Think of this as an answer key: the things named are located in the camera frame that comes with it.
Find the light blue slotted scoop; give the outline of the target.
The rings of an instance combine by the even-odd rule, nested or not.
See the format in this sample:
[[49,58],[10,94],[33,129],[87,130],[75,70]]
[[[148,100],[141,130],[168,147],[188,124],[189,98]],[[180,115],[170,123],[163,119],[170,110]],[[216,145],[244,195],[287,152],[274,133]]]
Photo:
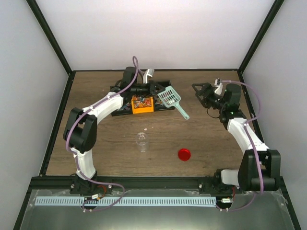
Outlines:
[[179,104],[181,97],[172,86],[167,86],[163,92],[158,93],[157,95],[165,107],[176,108],[186,120],[189,120],[189,115]]

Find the black candy bin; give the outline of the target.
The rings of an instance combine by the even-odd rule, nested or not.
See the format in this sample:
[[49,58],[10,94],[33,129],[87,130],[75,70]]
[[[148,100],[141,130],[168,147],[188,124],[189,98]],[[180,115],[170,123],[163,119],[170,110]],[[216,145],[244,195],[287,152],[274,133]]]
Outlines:
[[111,113],[112,116],[132,115],[131,97],[126,96],[123,101],[123,106]]
[[151,94],[154,101],[154,111],[173,110],[174,107],[170,106],[170,102],[173,99],[169,99],[170,93],[166,89],[171,86],[171,82],[167,81],[153,81]]

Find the orange candy bin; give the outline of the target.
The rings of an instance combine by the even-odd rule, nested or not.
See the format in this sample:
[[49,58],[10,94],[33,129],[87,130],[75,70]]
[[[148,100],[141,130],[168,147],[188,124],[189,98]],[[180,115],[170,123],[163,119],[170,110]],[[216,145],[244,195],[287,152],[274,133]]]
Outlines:
[[153,97],[145,96],[133,96],[131,100],[132,113],[142,114],[142,113],[152,113],[154,112],[154,100]]

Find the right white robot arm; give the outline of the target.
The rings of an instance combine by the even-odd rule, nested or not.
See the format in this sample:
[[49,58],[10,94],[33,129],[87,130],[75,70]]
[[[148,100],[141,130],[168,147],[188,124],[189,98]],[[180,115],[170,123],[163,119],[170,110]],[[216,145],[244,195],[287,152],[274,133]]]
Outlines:
[[241,87],[243,83],[230,81],[226,86],[217,79],[210,83],[195,83],[192,88],[201,105],[216,109],[219,120],[239,145],[243,158],[236,169],[216,171],[214,179],[216,192],[224,193],[231,185],[244,191],[276,191],[280,183],[281,156],[270,149],[250,127],[250,120],[240,109]]

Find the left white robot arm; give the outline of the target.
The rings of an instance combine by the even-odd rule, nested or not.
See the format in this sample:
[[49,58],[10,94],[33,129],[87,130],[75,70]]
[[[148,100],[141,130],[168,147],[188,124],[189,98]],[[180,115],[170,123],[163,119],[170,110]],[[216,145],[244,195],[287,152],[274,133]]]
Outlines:
[[[81,188],[86,193],[94,193],[98,188],[98,181],[94,179],[96,169],[93,163],[92,151],[97,140],[97,126],[108,115],[132,114],[133,103],[139,97],[149,97],[152,100],[152,111],[167,110],[164,105],[157,105],[157,94],[170,86],[169,80],[149,81],[148,83],[124,84],[119,81],[110,87],[105,97],[88,107],[73,108],[66,123],[63,138],[65,148],[73,154],[76,163],[76,174],[82,178]],[[122,107],[130,103],[129,112],[123,112]]]

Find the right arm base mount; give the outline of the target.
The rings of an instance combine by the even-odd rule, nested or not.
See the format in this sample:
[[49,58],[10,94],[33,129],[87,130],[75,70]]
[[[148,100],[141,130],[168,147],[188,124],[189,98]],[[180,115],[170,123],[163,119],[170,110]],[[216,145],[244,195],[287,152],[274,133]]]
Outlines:
[[235,192],[241,192],[239,187],[235,185],[227,185],[222,182],[221,176],[222,169],[217,169],[213,176],[207,175],[198,179],[198,186],[200,193],[203,194],[232,194]]

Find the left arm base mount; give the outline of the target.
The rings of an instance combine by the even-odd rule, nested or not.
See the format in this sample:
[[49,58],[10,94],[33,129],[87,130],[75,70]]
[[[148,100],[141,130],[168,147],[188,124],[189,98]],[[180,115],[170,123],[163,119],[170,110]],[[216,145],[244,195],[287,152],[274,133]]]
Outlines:
[[110,194],[112,187],[109,185],[95,184],[88,180],[84,180],[79,177],[76,173],[71,174],[71,194],[79,194],[83,196],[94,195],[94,194]]

